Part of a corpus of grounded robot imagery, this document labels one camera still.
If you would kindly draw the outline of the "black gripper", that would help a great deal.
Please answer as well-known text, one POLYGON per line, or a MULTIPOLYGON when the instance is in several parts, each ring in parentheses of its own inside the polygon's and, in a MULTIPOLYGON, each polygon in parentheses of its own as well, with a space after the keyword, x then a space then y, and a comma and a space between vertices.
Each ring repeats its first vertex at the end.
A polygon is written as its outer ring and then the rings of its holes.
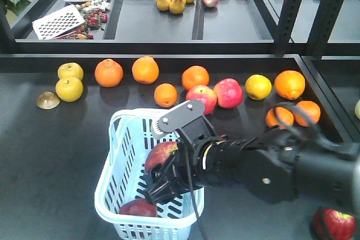
POLYGON ((181 155, 173 152, 166 162, 144 173, 145 199, 149 204, 166 204, 193 187, 242 186, 240 156, 248 141, 219 135, 209 120, 202 116, 177 128, 181 155), (183 170, 185 183, 179 178, 183 170))

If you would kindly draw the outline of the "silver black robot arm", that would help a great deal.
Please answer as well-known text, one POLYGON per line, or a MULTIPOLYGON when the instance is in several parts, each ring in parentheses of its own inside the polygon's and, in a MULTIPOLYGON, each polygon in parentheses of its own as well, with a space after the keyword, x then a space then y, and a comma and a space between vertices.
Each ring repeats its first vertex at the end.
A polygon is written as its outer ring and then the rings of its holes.
POLYGON ((202 187, 243 187, 270 204, 311 200, 359 215, 359 144, 333 144, 320 134, 298 138, 272 128, 251 140, 216 135, 204 117, 182 123, 154 123, 152 133, 176 133, 177 150, 147 173, 145 198, 151 204, 202 187))

